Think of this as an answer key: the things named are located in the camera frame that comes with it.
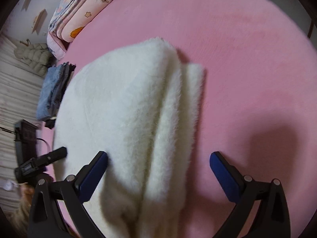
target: bed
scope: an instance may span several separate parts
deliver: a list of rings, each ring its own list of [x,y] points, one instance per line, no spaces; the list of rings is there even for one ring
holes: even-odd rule
[[[281,180],[298,237],[317,208],[317,53],[305,34],[267,0],[114,0],[62,61],[77,73],[104,53],[156,36],[205,68],[179,237],[212,237],[233,209],[210,170],[213,151],[244,175]],[[52,143],[53,131],[42,135]]]

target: blue rubber pad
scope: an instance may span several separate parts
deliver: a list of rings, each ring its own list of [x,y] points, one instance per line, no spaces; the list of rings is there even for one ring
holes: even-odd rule
[[[106,152],[102,154],[99,160],[92,167],[91,171],[87,174],[86,178],[82,181],[79,187],[78,199],[81,203],[90,200],[93,195],[100,179],[108,166],[108,155]]]
[[[239,185],[215,152],[210,155],[209,163],[228,200],[238,203],[240,201]]]

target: metal bolt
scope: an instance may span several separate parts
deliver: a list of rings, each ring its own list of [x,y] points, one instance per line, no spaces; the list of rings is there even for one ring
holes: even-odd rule
[[[278,179],[274,179],[274,180],[273,180],[273,183],[274,183],[275,185],[280,185],[280,184],[281,184],[281,182],[280,182]]]
[[[66,177],[66,180],[67,181],[73,181],[73,180],[75,180],[75,176],[74,175],[69,175],[69,176]]]
[[[39,180],[39,185],[43,185],[43,184],[45,184],[45,180],[44,179],[40,179]]]
[[[246,175],[246,176],[244,176],[244,180],[247,182],[251,182],[253,179],[251,176]]]

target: blonde hair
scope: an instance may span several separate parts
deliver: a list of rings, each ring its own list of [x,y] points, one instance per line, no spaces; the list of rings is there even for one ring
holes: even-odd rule
[[[22,197],[18,209],[8,219],[21,238],[27,238],[30,208],[34,188],[30,185],[21,185]]]

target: folded blanket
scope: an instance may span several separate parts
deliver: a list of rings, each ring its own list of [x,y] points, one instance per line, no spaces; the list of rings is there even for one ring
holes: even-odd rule
[[[57,116],[58,180],[99,150],[109,166],[87,212],[107,238],[174,238],[198,117],[203,70],[162,39],[120,48],[85,66]]]
[[[112,0],[62,0],[56,8],[48,29],[47,44],[57,59],[65,55],[59,40],[72,42],[83,28]]]

